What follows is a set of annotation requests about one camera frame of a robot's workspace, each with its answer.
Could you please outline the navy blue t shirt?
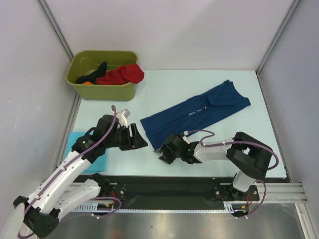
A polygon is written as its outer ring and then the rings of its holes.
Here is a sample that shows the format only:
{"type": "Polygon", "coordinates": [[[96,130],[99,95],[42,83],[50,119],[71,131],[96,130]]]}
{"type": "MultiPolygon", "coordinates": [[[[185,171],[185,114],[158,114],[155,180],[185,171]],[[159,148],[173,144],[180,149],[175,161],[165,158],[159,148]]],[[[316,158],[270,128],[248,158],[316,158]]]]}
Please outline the navy blue t shirt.
{"type": "Polygon", "coordinates": [[[140,122],[152,147],[157,150],[171,134],[205,129],[250,105],[250,100],[239,94],[233,82],[226,80],[140,122]]]}

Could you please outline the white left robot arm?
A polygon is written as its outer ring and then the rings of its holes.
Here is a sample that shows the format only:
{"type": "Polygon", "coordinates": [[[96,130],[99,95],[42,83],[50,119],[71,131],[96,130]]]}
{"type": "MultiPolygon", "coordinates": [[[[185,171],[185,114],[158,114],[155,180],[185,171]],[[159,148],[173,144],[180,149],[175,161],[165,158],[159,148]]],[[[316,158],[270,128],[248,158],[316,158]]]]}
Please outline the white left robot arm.
{"type": "Polygon", "coordinates": [[[122,201],[111,194],[110,182],[99,173],[89,177],[72,191],[70,184],[109,148],[121,151],[147,147],[135,123],[128,124],[128,109],[117,112],[112,106],[112,114],[104,115],[95,127],[77,138],[65,159],[56,170],[29,196],[19,196],[13,205],[24,206],[23,223],[31,230],[27,238],[36,235],[43,239],[56,229],[63,218],[75,208],[89,200],[111,201],[109,216],[118,211],[122,201]]]}

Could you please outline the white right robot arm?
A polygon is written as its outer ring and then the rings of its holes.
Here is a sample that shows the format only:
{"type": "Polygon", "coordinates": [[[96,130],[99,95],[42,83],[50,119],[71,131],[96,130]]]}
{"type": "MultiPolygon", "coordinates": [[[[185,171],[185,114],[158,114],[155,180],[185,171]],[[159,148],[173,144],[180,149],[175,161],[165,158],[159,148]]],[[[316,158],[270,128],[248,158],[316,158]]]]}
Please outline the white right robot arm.
{"type": "Polygon", "coordinates": [[[278,156],[272,148],[244,132],[237,132],[233,138],[211,143],[204,142],[209,136],[190,142],[187,139],[188,134],[188,131],[182,135],[171,134],[155,152],[160,153],[159,159],[167,164],[172,164],[177,158],[188,164],[213,160],[232,162],[239,171],[230,186],[214,189],[214,194],[223,201],[243,200],[250,186],[254,182],[263,181],[267,172],[279,164],[278,156]]]}

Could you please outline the folded turquoise t shirt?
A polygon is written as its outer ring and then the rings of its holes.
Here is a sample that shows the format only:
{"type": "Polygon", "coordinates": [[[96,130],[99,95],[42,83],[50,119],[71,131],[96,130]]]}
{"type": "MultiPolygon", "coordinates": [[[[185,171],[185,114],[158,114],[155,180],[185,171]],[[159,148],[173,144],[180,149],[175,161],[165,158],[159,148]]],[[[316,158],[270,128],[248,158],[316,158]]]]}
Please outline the folded turquoise t shirt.
{"type": "MultiPolygon", "coordinates": [[[[75,143],[75,141],[83,136],[85,132],[83,131],[75,131],[71,132],[68,136],[67,144],[65,147],[65,152],[63,158],[65,159],[71,150],[71,146],[75,143]]],[[[107,164],[107,151],[105,152],[104,155],[99,156],[95,162],[89,166],[86,170],[82,172],[82,174],[95,174],[95,173],[100,173],[104,172],[106,170],[106,164],[107,164]]]]}

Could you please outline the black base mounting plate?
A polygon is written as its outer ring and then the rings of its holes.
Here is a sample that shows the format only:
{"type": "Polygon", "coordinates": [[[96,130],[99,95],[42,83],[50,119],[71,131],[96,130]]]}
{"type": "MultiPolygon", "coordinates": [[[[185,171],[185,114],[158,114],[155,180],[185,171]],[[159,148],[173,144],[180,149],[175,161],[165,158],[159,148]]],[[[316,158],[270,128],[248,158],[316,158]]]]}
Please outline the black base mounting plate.
{"type": "MultiPolygon", "coordinates": [[[[220,200],[214,189],[225,189],[231,184],[226,177],[156,177],[156,176],[110,176],[106,179],[109,186],[102,191],[115,195],[126,209],[150,208],[167,205],[170,208],[208,209],[214,202],[230,202],[220,200]]],[[[258,202],[260,195],[256,186],[251,185],[243,200],[232,200],[234,203],[250,204],[258,202]]]]}

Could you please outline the red t shirt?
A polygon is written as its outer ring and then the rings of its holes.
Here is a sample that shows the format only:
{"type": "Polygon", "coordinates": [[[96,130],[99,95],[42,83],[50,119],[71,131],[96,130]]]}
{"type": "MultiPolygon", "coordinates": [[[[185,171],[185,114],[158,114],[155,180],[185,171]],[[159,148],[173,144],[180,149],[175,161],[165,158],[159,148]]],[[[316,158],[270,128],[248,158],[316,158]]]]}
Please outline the red t shirt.
{"type": "Polygon", "coordinates": [[[97,77],[98,85],[124,85],[127,83],[138,84],[145,77],[144,71],[138,64],[122,65],[115,70],[107,71],[102,77],[97,77]]]}

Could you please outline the orange garment in bin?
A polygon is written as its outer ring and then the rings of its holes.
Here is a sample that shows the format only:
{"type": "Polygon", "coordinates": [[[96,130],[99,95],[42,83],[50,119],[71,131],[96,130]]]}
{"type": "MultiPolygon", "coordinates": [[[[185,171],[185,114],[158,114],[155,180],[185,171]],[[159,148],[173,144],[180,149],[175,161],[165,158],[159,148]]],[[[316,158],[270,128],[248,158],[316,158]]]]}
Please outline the orange garment in bin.
{"type": "Polygon", "coordinates": [[[83,85],[93,85],[93,83],[92,82],[89,82],[89,81],[86,81],[86,82],[84,82],[84,83],[82,83],[83,85]]]}

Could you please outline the black garment in bin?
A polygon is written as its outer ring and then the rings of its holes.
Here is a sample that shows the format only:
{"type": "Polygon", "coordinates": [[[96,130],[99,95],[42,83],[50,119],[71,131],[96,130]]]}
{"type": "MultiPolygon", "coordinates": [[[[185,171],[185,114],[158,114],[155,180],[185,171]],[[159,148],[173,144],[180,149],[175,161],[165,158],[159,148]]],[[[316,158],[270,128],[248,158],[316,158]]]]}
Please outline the black garment in bin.
{"type": "Polygon", "coordinates": [[[90,73],[89,75],[84,75],[84,76],[80,76],[77,80],[76,80],[76,84],[82,84],[86,81],[92,82],[93,85],[96,85],[96,79],[97,78],[101,78],[104,77],[106,75],[107,72],[107,62],[102,62],[99,67],[97,68],[97,70],[93,71],[92,73],[90,73]]]}

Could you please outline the olive green plastic bin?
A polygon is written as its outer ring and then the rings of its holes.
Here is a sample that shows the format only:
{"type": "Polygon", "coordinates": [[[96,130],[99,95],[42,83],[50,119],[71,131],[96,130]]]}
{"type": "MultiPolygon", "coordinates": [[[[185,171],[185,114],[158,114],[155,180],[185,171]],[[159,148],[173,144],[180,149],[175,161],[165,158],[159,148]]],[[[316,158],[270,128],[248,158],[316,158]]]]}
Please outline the olive green plastic bin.
{"type": "Polygon", "coordinates": [[[132,51],[84,50],[77,53],[69,67],[66,82],[85,100],[130,101],[134,98],[137,85],[78,84],[77,79],[86,76],[107,63],[107,70],[115,70],[122,65],[138,62],[137,55],[132,51]]]}

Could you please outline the aluminium frame rail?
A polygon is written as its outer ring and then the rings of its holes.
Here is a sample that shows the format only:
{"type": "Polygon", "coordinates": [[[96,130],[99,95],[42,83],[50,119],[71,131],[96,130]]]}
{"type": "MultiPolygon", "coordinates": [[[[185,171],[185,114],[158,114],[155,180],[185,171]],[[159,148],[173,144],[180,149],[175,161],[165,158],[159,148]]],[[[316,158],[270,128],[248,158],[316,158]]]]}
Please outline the aluminium frame rail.
{"type": "MultiPolygon", "coordinates": [[[[295,203],[305,202],[306,196],[300,184],[281,184],[281,183],[255,183],[257,187],[260,202],[264,200],[265,203],[295,203]]],[[[78,206],[89,200],[93,201],[115,201],[119,200],[111,192],[107,192],[104,196],[102,191],[109,186],[108,182],[96,182],[88,179],[82,184],[63,185],[59,187],[49,186],[45,188],[40,186],[35,194],[35,198],[40,208],[58,208],[61,206],[78,206]]]]}

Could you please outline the left aluminium corner post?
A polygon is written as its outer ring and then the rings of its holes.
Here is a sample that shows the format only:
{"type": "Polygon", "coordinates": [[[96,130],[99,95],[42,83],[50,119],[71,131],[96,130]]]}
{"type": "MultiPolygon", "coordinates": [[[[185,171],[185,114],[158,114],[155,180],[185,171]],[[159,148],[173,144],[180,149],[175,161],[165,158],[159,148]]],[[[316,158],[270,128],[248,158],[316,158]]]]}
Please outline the left aluminium corner post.
{"type": "Polygon", "coordinates": [[[68,59],[72,61],[74,54],[72,53],[72,50],[67,43],[67,40],[64,37],[64,34],[62,33],[58,22],[56,21],[53,12],[51,11],[48,3],[46,0],[36,0],[37,4],[39,5],[44,17],[48,21],[50,27],[52,28],[55,36],[57,37],[60,45],[62,46],[64,52],[66,53],[68,59]]]}

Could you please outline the aluminium corner post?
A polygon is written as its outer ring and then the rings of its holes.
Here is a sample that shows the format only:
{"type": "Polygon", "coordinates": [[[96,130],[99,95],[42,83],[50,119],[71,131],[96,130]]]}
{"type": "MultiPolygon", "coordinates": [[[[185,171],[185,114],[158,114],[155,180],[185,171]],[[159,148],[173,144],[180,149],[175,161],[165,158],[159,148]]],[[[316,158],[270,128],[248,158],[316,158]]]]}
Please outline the aluminium corner post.
{"type": "Polygon", "coordinates": [[[262,57],[258,67],[256,68],[256,75],[259,77],[261,74],[264,66],[268,62],[269,58],[271,57],[272,53],[274,52],[277,44],[279,43],[280,39],[282,38],[285,30],[287,29],[288,25],[290,24],[291,19],[293,18],[295,12],[297,11],[298,7],[302,3],[302,0],[293,0],[290,4],[287,12],[285,13],[285,16],[283,20],[281,21],[279,28],[277,29],[269,47],[267,48],[264,56],[262,57]]]}
{"type": "Polygon", "coordinates": [[[46,0],[36,0],[37,4],[39,5],[44,17],[48,21],[50,27],[52,28],[55,36],[57,37],[60,45],[62,46],[64,52],[66,53],[68,59],[72,61],[74,54],[72,53],[72,50],[67,43],[67,40],[64,37],[64,34],[62,33],[58,22],[56,21],[53,12],[51,11],[48,3],[46,0]]]}

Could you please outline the right aluminium corner post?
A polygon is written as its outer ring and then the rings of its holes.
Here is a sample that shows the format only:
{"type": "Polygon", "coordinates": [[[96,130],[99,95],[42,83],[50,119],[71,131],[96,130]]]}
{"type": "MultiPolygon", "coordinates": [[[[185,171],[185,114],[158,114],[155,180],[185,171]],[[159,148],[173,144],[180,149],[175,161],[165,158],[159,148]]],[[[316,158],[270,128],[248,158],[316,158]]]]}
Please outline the right aluminium corner post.
{"type": "Polygon", "coordinates": [[[290,4],[287,12],[285,13],[285,16],[283,20],[281,21],[279,28],[277,29],[269,47],[267,48],[264,56],[262,57],[258,67],[256,68],[256,75],[259,77],[261,74],[264,66],[268,62],[269,58],[271,57],[272,53],[274,52],[277,44],[279,43],[280,39],[282,38],[285,30],[287,29],[288,25],[290,24],[291,19],[293,18],[295,12],[297,11],[298,7],[302,3],[302,0],[293,0],[290,4]]]}

